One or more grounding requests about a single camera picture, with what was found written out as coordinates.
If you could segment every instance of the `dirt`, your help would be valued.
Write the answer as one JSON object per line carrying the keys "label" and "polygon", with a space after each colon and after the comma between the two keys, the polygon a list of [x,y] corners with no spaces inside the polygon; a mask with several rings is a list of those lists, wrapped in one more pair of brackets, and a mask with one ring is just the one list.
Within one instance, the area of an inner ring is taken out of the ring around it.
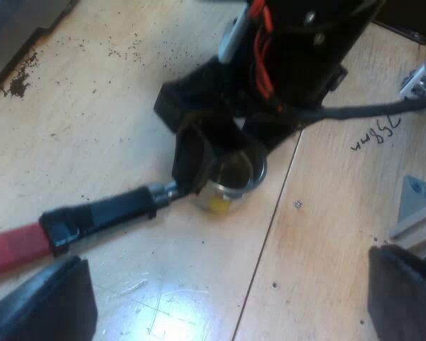
{"label": "dirt", "polygon": [[11,80],[11,83],[9,84],[9,89],[1,89],[5,97],[7,96],[7,94],[11,94],[11,96],[19,96],[20,98],[23,98],[24,94],[26,93],[27,87],[30,86],[30,83],[26,82],[29,76],[27,68],[39,66],[38,61],[38,53],[34,51],[32,55],[27,57],[22,62],[17,76],[15,76],[15,78],[13,78]]}

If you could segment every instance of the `metal plate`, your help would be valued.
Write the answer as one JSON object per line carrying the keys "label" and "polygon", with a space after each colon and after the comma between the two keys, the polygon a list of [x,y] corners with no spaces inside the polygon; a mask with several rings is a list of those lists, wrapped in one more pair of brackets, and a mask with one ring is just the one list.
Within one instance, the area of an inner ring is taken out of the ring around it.
{"label": "metal plate", "polygon": [[76,0],[0,0],[0,81],[31,38],[51,29]]}

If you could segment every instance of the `small metal container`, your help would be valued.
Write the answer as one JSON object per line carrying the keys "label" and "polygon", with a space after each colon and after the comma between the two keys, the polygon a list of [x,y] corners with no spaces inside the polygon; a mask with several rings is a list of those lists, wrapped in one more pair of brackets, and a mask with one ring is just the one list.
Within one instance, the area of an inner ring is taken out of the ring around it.
{"label": "small metal container", "polygon": [[231,212],[246,202],[249,193],[262,183],[266,172],[264,151],[259,148],[240,151],[215,165],[207,184],[191,198],[209,212]]}

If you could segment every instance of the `black grip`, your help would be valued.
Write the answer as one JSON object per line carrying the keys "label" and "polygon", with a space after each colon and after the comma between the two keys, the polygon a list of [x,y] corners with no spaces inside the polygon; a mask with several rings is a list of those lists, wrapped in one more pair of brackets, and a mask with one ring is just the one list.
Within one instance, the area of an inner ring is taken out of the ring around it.
{"label": "black grip", "polygon": [[148,215],[156,216],[158,206],[147,187],[109,197],[91,204],[63,207],[44,213],[39,222],[45,230],[55,255],[68,245],[107,227]]}

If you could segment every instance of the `gray plastic part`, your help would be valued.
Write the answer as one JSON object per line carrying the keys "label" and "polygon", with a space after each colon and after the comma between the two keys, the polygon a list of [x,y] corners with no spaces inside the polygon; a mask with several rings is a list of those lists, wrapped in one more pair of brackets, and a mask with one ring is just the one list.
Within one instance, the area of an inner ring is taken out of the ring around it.
{"label": "gray plastic part", "polygon": [[400,196],[398,221],[401,222],[424,207],[426,207],[426,182],[406,175]]}

